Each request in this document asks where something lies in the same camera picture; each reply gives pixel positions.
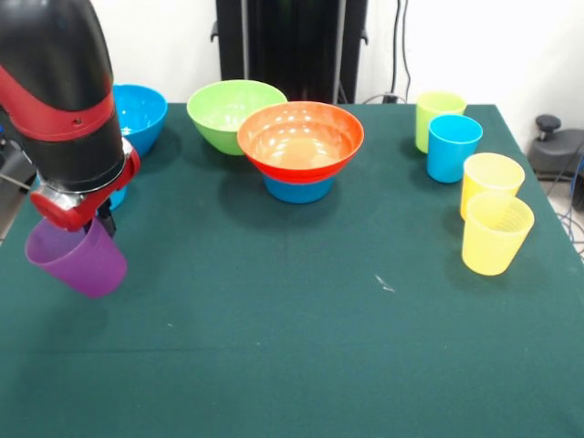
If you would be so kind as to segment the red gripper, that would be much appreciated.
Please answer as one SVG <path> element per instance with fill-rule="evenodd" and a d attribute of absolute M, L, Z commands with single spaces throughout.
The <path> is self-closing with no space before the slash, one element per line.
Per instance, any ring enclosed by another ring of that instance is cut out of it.
<path fill-rule="evenodd" d="M 120 174 L 97 190 L 67 193 L 52 187 L 38 175 L 38 186 L 31 193 L 31 202 L 51 224 L 68 232 L 88 231 L 94 219 L 101 222 L 110 237 L 117 231 L 111 213 L 110 197 L 123 189 L 138 173 L 141 159 L 134 148 L 124 148 L 124 163 Z"/>

